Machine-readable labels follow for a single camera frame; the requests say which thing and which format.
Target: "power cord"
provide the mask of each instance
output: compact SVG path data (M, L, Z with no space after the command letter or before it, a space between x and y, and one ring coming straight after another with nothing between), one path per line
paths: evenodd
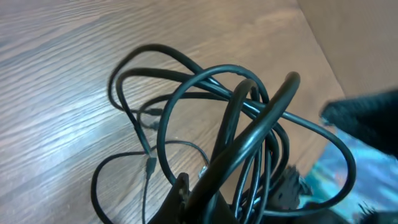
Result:
M161 52L169 55L193 72L189 75L182 72L164 70L158 68L133 68L119 74L121 69L134 57L143 52ZM236 89L232 92L225 88L220 82L213 78L219 73L235 73L245 77ZM181 85L169 95L162 95L144 103L139 110L132 110L123 93L123 81L130 77L144 76L152 78L165 78L180 82ZM116 84L116 93L120 105L116 103L112 95L114 83ZM183 209L183 219L194 222L201 214L204 220L209 220L212 216L215 198L219 194L219 189L228 176L240 165L244 163L244 169L236 187L236 192L231 205L233 214L240 223L260 223L264 216L272 217L296 217L309 215L320 210L330 208L343 200L353 188L356 178L356 167L353 155L345 144L333 133L315 123L291 114L286 110L297 88L299 87L300 76L296 72L287 75L285 82L279 88L277 93L270 100L263 83L251 71L237 65L217 65L207 69L202 69L193 60L171 47L160 44L149 44L133 50L125 57L114 69L108 83L108 98L110 103L121 111L124 111L136 130L137 136L142 144L142 152L125 152L106 158L99 164L94 172L91 183L91 200L93 207L100 220L105 223L111 223L110 219L101 209L97 195L96 184L98 174L102 167L109 161L122 156L133 155L151 155L154 149L157 149L157 158L162 171L168 181L173 185L176 181L165 154L166 144L186 144L197 149L201 154L208 168L200 178ZM201 88L207 92L186 92L191 86ZM179 99L208 99L227 101L228 105L224 113L219 133L216 138L216 144L213 149L210 161L206 154L199 147L191 142L185 141L166 141L165 134L173 107ZM167 101L164 109L148 109L151 105ZM235 132L238 125L239 114L242 111L253 121L236 138ZM141 121L141 114L160 115L160 121L154 124L144 124ZM304 128L314 131L327 140L331 141L343 154L347 166L348 175L343 188L333 198L326 202L317 204L312 208L300 208L296 210L271 210L266 209L266 203L270 192L275 191L275 185L282 176L287 162L289 160L289 137L277 122L282 117L291 122L299 124ZM157 145L150 147L142 127L157 130ZM281 147L279 147L276 135L280 138ZM265 161L265 170L261 174L261 162ZM250 188L243 192L243 186L246 182L250 165L254 162L252 182ZM145 223L145 201L147 195L147 186L150 175L153 173L156 159L150 158L147 161L147 178L144 187L144 201L142 209L142 222Z

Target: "thin black wire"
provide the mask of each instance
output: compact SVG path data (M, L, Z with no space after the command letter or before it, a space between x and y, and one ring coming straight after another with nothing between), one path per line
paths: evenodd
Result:
M145 224L145 202L147 200L147 193L148 193L148 185L149 185L149 178L145 178L145 186L144 186L144 195L142 196L142 209L141 209L141 220L142 223Z
M256 100L256 101L260 100L259 99L260 98L259 90L257 89L256 83L252 80L243 80L235 88L235 91L233 92L232 97L229 100L228 105L224 112L220 130L218 131L218 135L216 138L214 150L211 155L211 162L214 162L215 159L227 147L230 147L230 145L232 145L234 137L235 137L235 133L236 133L236 128L238 127L240 111L242 110L243 103L244 103L246 96L249 92L251 93L251 97L253 100ZM260 172L260 169L261 169L261 161L259 161L257 158L256 164L254 166L254 170L257 170L258 172ZM246 182L246 178L247 178L247 172L246 172L246 176L244 176L244 179L241 179L243 184ZM205 217L205 219L204 219L205 223L211 221L211 214L213 213L213 210L215 209L216 199L218 198L218 194L219 194L219 192L214 194L210 203L208 203L208 205L207 205L208 208L205 210L205 213L203 215Z
M170 70L156 69L156 68L133 68L119 75L120 70L123 68L123 66L125 66L125 64L128 63L128 61L132 60L135 56L146 51L162 52L163 54L173 57L174 59L182 63L184 66L186 66L189 70L191 70L193 72L193 75L170 71ZM235 140L233 140L233 142L229 141L228 147L214 148L211 164L208 170L205 172L205 175L199 180L197 185L194 187L190 195L190 198L188 200L188 203L186 204L185 217L193 219L198 217L201 214L201 211L205 210L204 208L209 204L208 202L211 200L211 198L214 198L214 195L217 194L219 187L224 182L224 180L230 175L230 173L243 160L247 159L252 160L254 156L258 155L259 151L262 151L260 146L264 142L264 139L266 140L265 161L269 169L266 168L264 174L262 174L261 176L259 175L259 173L255 173L253 178L258 179L258 181L254 181L251 183L250 189L252 189L252 192L250 192L249 189L249 191L242 193L242 191L239 189L241 183L238 184L238 188L236 191L239 200L238 202L235 203L236 204L235 207L236 208L241 207L243 210L246 209L246 211L249 211L249 216L242 219L242 221L250 219L250 220L255 220L256 223L259 223L262 220L263 215L291 217L291 216L311 214L321 209L329 208L337 204L339 201L341 201L353 188L356 176L355 161L348 148L333 133L325 130L322 127L319 127L318 125L310 121L307 121L303 118L300 118L294 114L285 111L285 108L289 104L290 100L292 99L299 85L300 79L297 73L290 73L285 83L282 85L280 91L278 91L277 94L273 97L273 99L269 101L267 91L262 82L260 81L260 79L258 79L258 77L255 76L255 74L253 74L249 70L246 70L243 67L239 67L236 65L219 65L204 70L194 61L192 61L190 58L188 58L187 56L185 56L184 54L173 48L160 44L150 44L150 45L141 46L136 50L134 50L133 52L131 52L115 68L108 83L108 98L111 104L115 108L119 110L124 110L126 114L129 116L129 119L131 120L134 129L136 130L136 133L138 135L138 138L144 148L144 152L141 153L149 154L150 151L152 150L149 147L144 132L142 131L142 126L151 129L158 129L157 155L159 163L166 178L169 180L171 184L173 184L175 182L175 176L170 170L165 155L165 145L167 144L167 141L165 140L165 132L167 130L167 123L169 122L169 116L171 114L172 108L179 99L198 98L198 99L223 100L223 101L233 100L234 99L233 93L230 90L226 89L223 85L221 85L217 80L215 80L212 77L213 75L223 72L236 73L238 75L246 77L247 79L253 80L258 87L258 92L261 95L262 102L259 102L258 99L256 99L256 97L252 96L253 100L245 99L240 109L237 109L241 110L251 119L253 119L253 122ZM129 77L134 77L134 76L164 78L180 82L182 84L175 90L174 93L169 95L159 96L155 99L152 99L147 103L145 103L138 111L134 111L128 107L127 101L123 94L123 81ZM118 94L118 98L121 102L121 105L118 105L112 96L112 87L115 80L116 80L116 92ZM186 93L185 91L191 86L201 88L202 90L208 91L208 93L206 92ZM161 113L160 121L158 123L151 125L146 125L142 123L141 113L149 111L146 109L150 105L153 105L154 103L158 103L160 101L167 101L165 108L163 110L154 109L154 111L151 111L152 115L155 116ZM134 117L133 112L137 113L138 120ZM340 190L340 192L337 195L335 195L330 200L321 203L319 207L315 210L314 209L309 210L307 208L298 209L298 210L289 210L289 211L265 210L268 194L270 190L273 189L274 184L282 175L287 165L287 161L289 160L289 138L286 135L283 128L278 123L276 123L276 121L280 117L292 121L296 124L299 124L307 129L310 129L322 135L324 138L327 138L337 146L337 148L343 153L343 156L346 159L348 166L348 176L343 188ZM281 153L279 153L279 146L275 134L271 131L271 128L280 137L280 140L282 142L282 147L280 149ZM204 155L203 157L205 157L206 154L200 148L198 150L201 152L202 156ZM91 189L92 199L93 199L93 192L96 194L96 190L94 189L93 191L93 189ZM249 197L249 196L252 197L253 195L256 196L255 200ZM103 218L101 212L98 212L96 209L98 201L96 202L97 203L95 203L95 201L93 200L93 206L95 206L95 210L98 216L100 218L101 217ZM249 207L253 207L253 209L255 210L254 219L250 217L251 210L248 210Z
M259 186L259 180L261 175L261 157L262 157L262 149L255 152L254 156L254 165L253 165L253 178L251 179L251 185L249 189L249 197L248 202L246 204L246 209L244 210L241 222L247 224L250 220L250 216L252 215L251 210L254 206L254 201L256 197L257 188Z
M209 159L206 155L206 153L196 144L188 141L181 141L181 140L169 140L165 142L166 144L184 144L187 146L191 146L198 150L205 161L205 164L209 164ZM120 157L125 157L125 156L143 156L147 155L145 151L141 152L123 152L119 154L115 154L112 156L107 157L104 159L95 169L94 174L93 174L93 180L91 181L91 203L93 204L94 211L96 212L97 216L99 219L105 223L105 224L113 224L113 222L109 219L109 217L104 213L103 209L101 208L101 205L98 201L98 196L97 196L97 183L98 183L98 176L100 174L101 169L109 162L111 162L114 159L120 158ZM142 223L145 224L145 207L146 207L146 197L147 197L147 191L148 191L148 185L149 185L149 178L146 178L145 186L144 186L144 195L142 199Z
M241 175L239 175L238 184L236 185L235 194L232 200L232 212L235 218L239 218L239 208L241 205L239 204L242 201L243 195L243 188L244 184L246 183L246 179L248 178L249 170L251 164L253 163L254 157L249 157L246 159L242 166Z

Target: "table surface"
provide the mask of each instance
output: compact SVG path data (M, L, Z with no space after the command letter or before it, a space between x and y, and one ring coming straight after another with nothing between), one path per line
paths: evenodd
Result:
M134 47L161 43L202 67L222 63L252 70L270 96L286 74L301 74L288 107L318 122L327 100L343 96L295 0L270 1L49 1L0 3L0 223L99 223L90 202L91 176L105 157L142 148L127 116L106 97L114 66ZM144 54L130 67L187 71L159 54ZM216 77L232 89L242 80ZM170 93L178 83L132 78L124 88L131 108ZM192 141L210 156L226 103L177 103L168 139ZM155 118L145 117L151 122ZM280 121L290 137L290 163L306 173L326 141ZM238 132L249 123L242 116ZM146 131L152 145L154 131ZM167 146L176 174L194 186L203 166L199 153ZM99 175L99 200L115 223L141 222L144 156L108 164ZM238 172L221 191L231 200ZM147 219L170 184L159 164L149 183Z

